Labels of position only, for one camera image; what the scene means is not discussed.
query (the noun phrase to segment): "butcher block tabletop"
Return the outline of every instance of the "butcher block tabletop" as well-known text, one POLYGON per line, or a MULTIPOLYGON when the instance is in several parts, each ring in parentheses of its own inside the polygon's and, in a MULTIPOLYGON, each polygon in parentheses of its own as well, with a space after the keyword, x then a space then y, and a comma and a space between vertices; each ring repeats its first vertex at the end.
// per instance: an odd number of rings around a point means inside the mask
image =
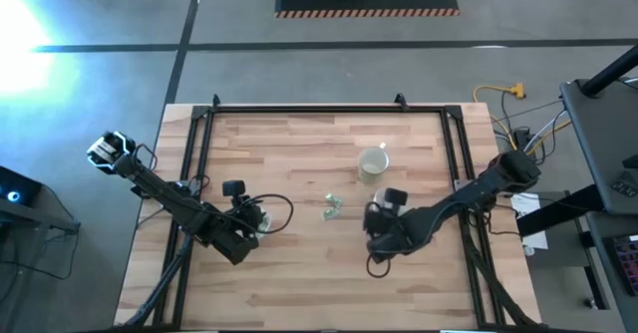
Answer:
MULTIPOLYGON (((463 108, 477 173, 498 154, 487 107, 463 108)), ((178 180, 193 105, 168 105, 159 131, 156 174, 178 180)), ((465 172, 457 130, 457 161, 465 172)), ((201 145, 198 130, 191 175, 201 145)), ((195 244, 182 315, 191 330, 415 330, 476 328, 459 222, 443 224, 423 249, 392 260, 387 277, 366 272, 363 207, 378 188, 409 193, 408 206, 431 205, 453 192, 441 118, 428 113, 215 114, 202 199, 231 208, 221 194, 226 180, 245 181, 246 194, 280 193, 294 203, 290 224, 264 236, 236 266, 214 248, 195 244), (386 144, 390 166, 373 184, 357 179, 364 148, 386 144), (327 193, 343 199, 341 215, 324 221, 327 193)), ((145 200, 140 219, 159 208, 145 200)), ((285 203, 267 199, 272 228, 288 214, 285 203)), ((510 210, 492 212, 495 231, 517 230, 510 210)), ((116 314, 134 315, 160 278, 170 215, 162 212, 136 232, 116 314)), ((537 322, 536 299, 520 240, 490 235, 496 275, 514 301, 537 322)), ((385 263, 371 266, 382 273, 385 263)), ((169 321, 177 279, 168 293, 169 321)), ((482 297, 493 321, 486 286, 482 297)))

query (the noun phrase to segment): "gray floor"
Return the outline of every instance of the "gray floor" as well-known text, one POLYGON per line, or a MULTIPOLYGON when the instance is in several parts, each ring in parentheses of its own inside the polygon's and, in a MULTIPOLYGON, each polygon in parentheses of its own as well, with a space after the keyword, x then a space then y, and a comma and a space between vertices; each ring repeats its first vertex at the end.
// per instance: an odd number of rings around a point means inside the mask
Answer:
MULTIPOLYGON (((12 40, 29 39, 23 45, 177 43, 188 6, 188 0, 23 1, 33 20, 8 26, 13 29, 4 33, 12 40), (25 35, 34 25, 39 34, 25 35)), ((273 0, 200 0, 192 42, 604 39, 638 32, 636 0, 459 2, 458 21, 277 21, 273 0)), ((219 94, 227 103, 388 102, 401 92, 413 102, 464 102, 475 86, 524 82, 528 97, 506 102, 508 111, 517 113, 556 100, 561 82, 590 77, 626 50, 190 53, 176 101, 208 103, 219 94)), ((91 167, 85 151, 104 130, 155 143, 173 61, 174 53, 0 58, 0 164, 48 184, 82 222, 73 276, 57 282, 35 275, 19 331, 69 332, 112 323, 140 201, 126 181, 91 167)), ((499 93, 484 92, 480 98, 501 116, 499 93)), ((516 117, 512 124, 537 130, 560 110, 554 105, 516 117)), ((591 183, 572 129, 557 135, 556 154, 541 170, 536 190, 574 190, 591 183)), ((64 273, 67 260, 56 254, 69 254, 70 249, 60 243, 43 256, 42 267, 64 273)), ((579 305, 589 295, 581 272, 532 270, 531 275, 545 323, 619 331, 613 311, 579 305)))

